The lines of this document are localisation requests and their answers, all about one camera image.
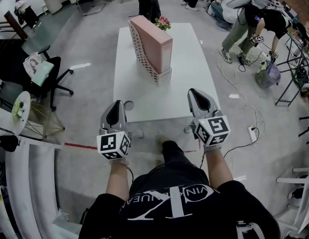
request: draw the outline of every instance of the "black and white marker cube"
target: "black and white marker cube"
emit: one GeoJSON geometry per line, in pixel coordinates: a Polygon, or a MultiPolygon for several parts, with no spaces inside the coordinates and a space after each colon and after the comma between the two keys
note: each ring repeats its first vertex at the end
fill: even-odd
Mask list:
{"type": "Polygon", "coordinates": [[[98,152],[109,160],[124,158],[129,145],[130,139],[124,131],[97,136],[98,152]]]}
{"type": "Polygon", "coordinates": [[[199,119],[195,129],[196,135],[205,146],[222,144],[230,132],[230,125],[226,116],[199,119]]]}

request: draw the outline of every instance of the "white sneaker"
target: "white sneaker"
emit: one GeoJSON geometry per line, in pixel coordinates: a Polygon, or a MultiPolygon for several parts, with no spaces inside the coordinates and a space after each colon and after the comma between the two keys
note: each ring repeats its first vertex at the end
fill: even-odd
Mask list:
{"type": "Polygon", "coordinates": [[[223,49],[219,50],[220,55],[223,57],[223,59],[225,60],[225,62],[231,64],[232,63],[232,59],[230,56],[229,52],[225,52],[223,49]]]}
{"type": "Polygon", "coordinates": [[[242,56],[242,53],[240,55],[238,55],[238,58],[239,60],[242,59],[242,62],[245,64],[245,65],[251,65],[253,62],[248,58],[248,56],[242,56]]]}
{"type": "Polygon", "coordinates": [[[199,11],[199,9],[197,7],[192,8],[189,5],[187,5],[185,8],[188,9],[188,10],[192,10],[192,11],[199,11]]]}

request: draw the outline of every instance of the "white cable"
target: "white cable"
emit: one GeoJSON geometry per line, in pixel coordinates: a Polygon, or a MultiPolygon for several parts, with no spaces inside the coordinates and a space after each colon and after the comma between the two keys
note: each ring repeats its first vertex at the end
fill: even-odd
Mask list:
{"type": "Polygon", "coordinates": [[[238,84],[236,84],[236,74],[235,74],[235,71],[234,71],[234,82],[231,82],[228,78],[225,77],[225,75],[224,75],[224,73],[223,73],[223,71],[222,71],[222,69],[223,69],[223,63],[222,63],[222,62],[217,62],[217,66],[218,66],[218,68],[219,68],[219,70],[220,70],[222,76],[223,76],[229,83],[231,83],[231,84],[236,88],[236,90],[241,94],[241,96],[243,97],[244,105],[242,106],[242,108],[243,108],[244,110],[246,110],[247,107],[250,107],[250,108],[254,111],[255,120],[256,120],[256,126],[255,126],[255,127],[258,127],[258,123],[260,123],[260,125],[264,125],[263,133],[260,135],[259,140],[258,140],[257,142],[255,142],[255,143],[259,143],[260,140],[261,140],[261,138],[262,138],[262,136],[265,134],[265,121],[264,121],[263,114],[261,113],[260,110],[256,110],[253,106],[249,105],[249,104],[246,102],[245,96],[244,96],[243,93],[241,92],[241,86],[238,85],[238,84]],[[262,117],[262,118],[260,119],[260,121],[258,121],[258,112],[260,113],[260,115],[261,115],[261,117],[262,117]]]}

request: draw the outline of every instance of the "cable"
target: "cable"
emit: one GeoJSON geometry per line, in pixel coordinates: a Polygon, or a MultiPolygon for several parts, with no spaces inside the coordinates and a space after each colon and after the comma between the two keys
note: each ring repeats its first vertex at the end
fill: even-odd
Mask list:
{"type": "Polygon", "coordinates": [[[256,140],[254,141],[254,142],[252,142],[252,143],[249,143],[249,144],[246,144],[246,145],[243,145],[243,146],[237,146],[237,147],[235,147],[235,148],[233,148],[233,149],[230,149],[225,155],[224,155],[224,157],[223,158],[225,158],[225,156],[230,152],[230,151],[232,151],[232,150],[234,150],[234,149],[237,149],[237,148],[243,148],[243,147],[246,147],[246,146],[250,146],[250,145],[252,145],[252,144],[254,144],[254,143],[256,143],[257,142],[257,140],[259,139],[259,136],[260,136],[260,131],[259,131],[259,129],[257,128],[257,127],[255,127],[254,129],[257,129],[258,130],[258,137],[256,138],[256,140]]]}
{"type": "Polygon", "coordinates": [[[222,63],[222,62],[218,62],[218,63],[217,63],[217,66],[218,66],[218,68],[219,68],[219,70],[220,70],[222,76],[223,76],[229,83],[231,83],[231,84],[236,88],[236,90],[241,94],[241,96],[243,97],[244,105],[242,106],[242,108],[243,108],[244,110],[246,110],[247,107],[250,107],[250,108],[254,111],[255,120],[256,120],[256,126],[255,126],[255,127],[258,127],[258,124],[259,124],[259,123],[260,123],[261,125],[264,125],[264,131],[263,131],[263,133],[262,133],[261,136],[260,136],[260,140],[261,140],[262,136],[265,134],[265,129],[266,129],[266,128],[265,128],[265,121],[264,121],[263,114],[261,113],[260,110],[256,110],[253,106],[251,106],[250,104],[248,104],[248,103],[246,102],[245,96],[244,96],[243,93],[241,92],[241,86],[238,85],[238,84],[236,84],[236,74],[235,74],[235,71],[234,71],[234,78],[235,78],[235,80],[234,80],[234,82],[231,82],[228,78],[225,77],[225,75],[224,75],[224,73],[223,73],[223,71],[222,71],[222,69],[223,69],[223,63],[222,63]],[[260,115],[262,116],[262,118],[260,119],[260,121],[258,121],[258,114],[257,114],[258,112],[259,112],[260,115]]]}
{"type": "Polygon", "coordinates": [[[130,169],[130,167],[127,166],[127,169],[131,172],[131,176],[132,176],[132,178],[133,178],[133,181],[132,181],[132,182],[134,182],[134,180],[135,180],[135,179],[134,179],[134,173],[132,172],[132,170],[130,169]]]}
{"type": "Polygon", "coordinates": [[[268,49],[270,49],[270,50],[272,50],[272,48],[270,48],[268,45],[266,45],[264,42],[262,42],[264,45],[265,45],[265,47],[267,47],[268,49]]]}
{"type": "Polygon", "coordinates": [[[202,156],[202,160],[201,160],[200,169],[201,169],[201,167],[202,167],[202,165],[203,165],[204,155],[205,155],[205,151],[203,151],[203,156],[202,156]]]}

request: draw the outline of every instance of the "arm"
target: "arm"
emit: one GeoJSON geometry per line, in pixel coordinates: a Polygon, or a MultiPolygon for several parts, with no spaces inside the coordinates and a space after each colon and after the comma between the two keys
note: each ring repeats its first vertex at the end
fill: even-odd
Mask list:
{"type": "Polygon", "coordinates": [[[258,25],[257,25],[257,27],[256,27],[255,35],[256,35],[256,36],[261,35],[261,32],[262,32],[262,30],[264,29],[264,27],[265,27],[265,21],[264,21],[263,18],[261,18],[260,21],[259,21],[259,23],[258,23],[258,25]]]}
{"type": "Polygon", "coordinates": [[[279,39],[276,35],[274,35],[273,42],[272,42],[272,52],[276,51],[276,47],[278,46],[278,44],[279,44],[279,39]]]}
{"type": "Polygon", "coordinates": [[[106,194],[117,196],[124,201],[129,199],[126,165],[120,163],[114,163],[111,165],[106,194]]]}
{"type": "Polygon", "coordinates": [[[232,174],[219,149],[206,153],[209,180],[213,188],[217,189],[223,183],[233,181],[232,174]]]}

